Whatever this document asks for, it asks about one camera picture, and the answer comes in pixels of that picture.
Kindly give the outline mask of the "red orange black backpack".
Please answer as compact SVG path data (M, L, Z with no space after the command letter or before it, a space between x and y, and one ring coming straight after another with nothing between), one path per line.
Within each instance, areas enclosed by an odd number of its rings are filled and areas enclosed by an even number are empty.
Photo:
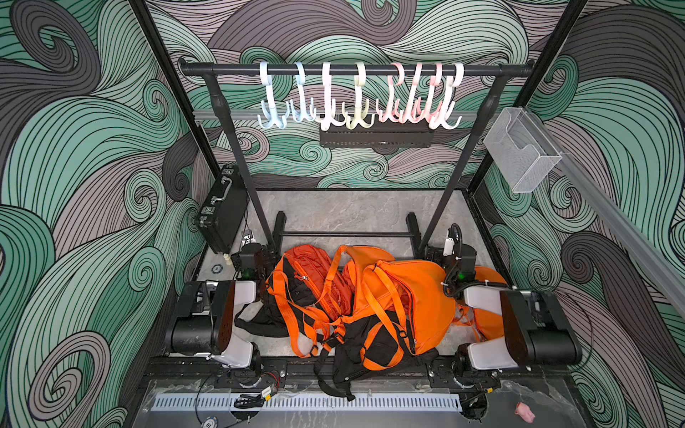
M355 286L338 271L340 260L319 247L296 246L284 253L266 279L262 307L235 326L251 335L287 338L295 356L319 355L334 323L353 312Z

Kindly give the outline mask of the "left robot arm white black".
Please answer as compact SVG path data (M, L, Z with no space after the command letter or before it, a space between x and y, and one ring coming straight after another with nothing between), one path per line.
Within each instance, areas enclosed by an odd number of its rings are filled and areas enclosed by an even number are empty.
M258 301L270 264L269 248L246 244L230 256L237 279L192 281L181 290L166 333L168 351L205 357L225 369L262 374L259 347L234 334L241 311Z

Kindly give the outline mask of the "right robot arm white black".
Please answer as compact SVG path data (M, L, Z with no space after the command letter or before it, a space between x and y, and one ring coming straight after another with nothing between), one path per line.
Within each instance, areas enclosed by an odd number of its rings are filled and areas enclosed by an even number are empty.
M515 289L497 271L476 265L476 255L451 224L437 257L447 272L442 290L457 303L455 323L476 338L458 346L455 374L579 364L583 348L558 297Z

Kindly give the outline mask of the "pale green hook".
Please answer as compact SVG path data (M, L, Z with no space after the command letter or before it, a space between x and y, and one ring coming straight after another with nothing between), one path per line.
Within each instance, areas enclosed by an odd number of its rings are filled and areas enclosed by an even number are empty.
M353 106L353 114L349 114L346 111L345 103L342 103L342 114L344 115L344 125L349 130L354 130L355 128L371 128L374 123L374 117L370 118L370 121L366 121L369 115L369 100L362 104L363 89L367 82L366 67L363 62L357 62L357 74L354 77L354 91L355 91L355 101Z

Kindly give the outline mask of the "white hook left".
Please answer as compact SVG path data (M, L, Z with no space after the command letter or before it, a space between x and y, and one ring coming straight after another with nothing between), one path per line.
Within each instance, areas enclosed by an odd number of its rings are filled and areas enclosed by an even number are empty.
M333 79L330 62L323 62L321 77L324 87L324 116L319 121L319 128L322 132L326 132L331 126L344 126L346 121L337 119L335 98L332 96Z

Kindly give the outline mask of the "white hook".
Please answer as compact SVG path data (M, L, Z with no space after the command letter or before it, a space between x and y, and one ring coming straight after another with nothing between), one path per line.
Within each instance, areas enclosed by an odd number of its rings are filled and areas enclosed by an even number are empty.
M332 96L333 79L330 62L323 62L321 77L324 87L324 116L319 121L319 128L322 132L326 132L331 126L344 126L346 121L337 119L335 98Z
M454 74L448 76L444 85L443 100L439 108L439 111L431 117L429 121L430 129L444 128L447 130L453 130L458 128L458 125L462 121L462 117L458 117L454 124L449 124L447 120L451 117L454 111L456 102L453 100L453 95L456 88L460 86L464 76L465 76L465 66L462 62L456 62L454 64Z

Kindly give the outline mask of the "light blue hook inner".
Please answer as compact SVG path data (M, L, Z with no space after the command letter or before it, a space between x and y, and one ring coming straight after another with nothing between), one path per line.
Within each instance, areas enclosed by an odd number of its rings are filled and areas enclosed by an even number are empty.
M294 65L297 69L295 83L298 91L299 106L296 107L294 101L290 101L293 120L297 123L302 123L303 121L319 121L313 98L311 97L310 101L307 101L305 96L304 87L306 83L306 73L303 64L301 62L296 62Z

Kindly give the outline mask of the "light blue hook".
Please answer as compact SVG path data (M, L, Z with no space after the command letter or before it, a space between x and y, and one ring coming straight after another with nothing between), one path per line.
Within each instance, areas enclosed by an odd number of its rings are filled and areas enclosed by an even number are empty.
M286 110L285 116L278 114L278 107L276 107L276 101L274 98L272 76L269 74L268 67L269 64L266 61L260 62L260 83L264 86L266 100L260 102L260 106L262 107L262 115L259 115L257 120L258 124L264 129L273 127L283 129L287 125L286 119L289 110Z
M293 120L297 123L302 123L303 121L319 121L313 98L311 97L310 101L307 101L305 96L304 87L306 83L306 73L303 64L301 62L296 62L294 65L297 69L295 83L298 91L299 106L296 107L294 101L290 101Z

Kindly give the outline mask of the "light blue hook outer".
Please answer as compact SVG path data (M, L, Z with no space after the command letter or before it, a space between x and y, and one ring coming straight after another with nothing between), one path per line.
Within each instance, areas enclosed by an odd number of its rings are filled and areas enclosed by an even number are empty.
M286 119L289 110L286 110L285 116L278 114L278 107L276 107L276 101L274 98L272 76L269 74L268 67L269 64L266 61L260 62L260 83L264 86L266 100L260 102L260 106L262 107L262 115L259 115L257 120L258 124L264 129L273 127L283 129L287 125Z

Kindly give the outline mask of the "white hook right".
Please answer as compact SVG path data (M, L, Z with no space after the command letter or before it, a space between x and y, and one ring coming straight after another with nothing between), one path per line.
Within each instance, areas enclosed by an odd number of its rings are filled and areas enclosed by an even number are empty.
M447 130L453 130L458 128L458 125L462 121L462 117L458 117L454 124L449 124L447 120L451 117L454 111L456 102L453 100L453 95L456 88L460 86L464 76L465 76L465 66L462 62L456 62L454 64L454 74L448 76L444 85L443 100L439 108L439 111L431 117L429 121L430 129L444 128Z

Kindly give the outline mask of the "pink small object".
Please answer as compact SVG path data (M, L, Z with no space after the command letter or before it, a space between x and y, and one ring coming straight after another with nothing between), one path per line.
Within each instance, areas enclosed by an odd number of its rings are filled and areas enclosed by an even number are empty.
M519 402L517 404L515 414L528 424L532 424L535 421L535 414L528 405L524 404L524 402Z

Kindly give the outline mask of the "black box on wall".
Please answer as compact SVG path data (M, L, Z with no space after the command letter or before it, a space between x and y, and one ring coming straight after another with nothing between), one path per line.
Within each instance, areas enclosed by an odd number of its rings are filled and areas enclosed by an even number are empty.
M225 165L205 199L196 221L214 253L228 253L239 232L249 202L236 166Z

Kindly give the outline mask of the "clear mesh wall bin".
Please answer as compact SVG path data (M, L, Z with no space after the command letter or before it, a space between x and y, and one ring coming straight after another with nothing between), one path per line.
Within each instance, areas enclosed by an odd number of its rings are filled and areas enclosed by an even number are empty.
M562 159L543 122L523 107L504 108L484 144L515 194L533 192Z

